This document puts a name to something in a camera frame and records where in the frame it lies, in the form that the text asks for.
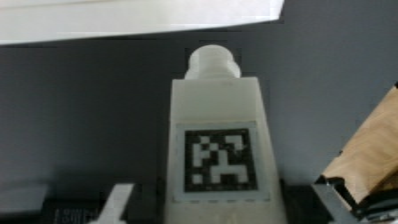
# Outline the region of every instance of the dark background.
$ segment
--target dark background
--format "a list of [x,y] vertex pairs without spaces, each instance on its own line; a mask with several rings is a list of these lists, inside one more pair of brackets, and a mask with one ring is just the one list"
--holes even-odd
[[271,23],[3,46],[0,196],[44,183],[51,196],[96,198],[154,182],[170,81],[206,44],[259,78],[280,177],[314,182],[398,80],[394,0],[287,0]]

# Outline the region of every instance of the white plastic piece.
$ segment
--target white plastic piece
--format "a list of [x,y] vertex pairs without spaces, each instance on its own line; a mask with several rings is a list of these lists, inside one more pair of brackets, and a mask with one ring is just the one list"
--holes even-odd
[[99,218],[88,224],[126,224],[126,221],[120,220],[120,215],[131,191],[133,191],[133,184],[115,184]]
[[239,67],[229,50],[218,45],[206,45],[190,55],[190,69],[184,79],[239,78]]
[[0,188],[0,215],[39,212],[46,193],[46,183],[24,183],[8,189]]
[[0,44],[170,32],[279,19],[282,0],[1,0]]
[[[197,61],[202,66],[202,56],[211,56],[200,49],[209,48],[195,51],[199,57],[191,55],[186,79],[172,81],[165,224],[286,224],[257,79],[238,78],[222,60],[216,65],[206,57],[209,66],[202,68],[216,69],[191,69]],[[220,52],[215,58],[231,61],[231,55]],[[227,160],[248,149],[254,168]],[[199,160],[191,165],[188,158]],[[252,173],[257,184],[241,191],[239,187],[254,183]],[[236,177],[232,187],[222,174]]]

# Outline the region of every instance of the dark gray wall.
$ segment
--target dark gray wall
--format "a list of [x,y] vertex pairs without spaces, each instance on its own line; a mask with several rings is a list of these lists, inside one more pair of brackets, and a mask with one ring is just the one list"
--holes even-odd
[[396,12],[394,0],[287,0],[275,23],[1,47],[0,189],[96,197],[154,181],[170,80],[213,43],[261,81],[280,177],[310,183],[398,80]]

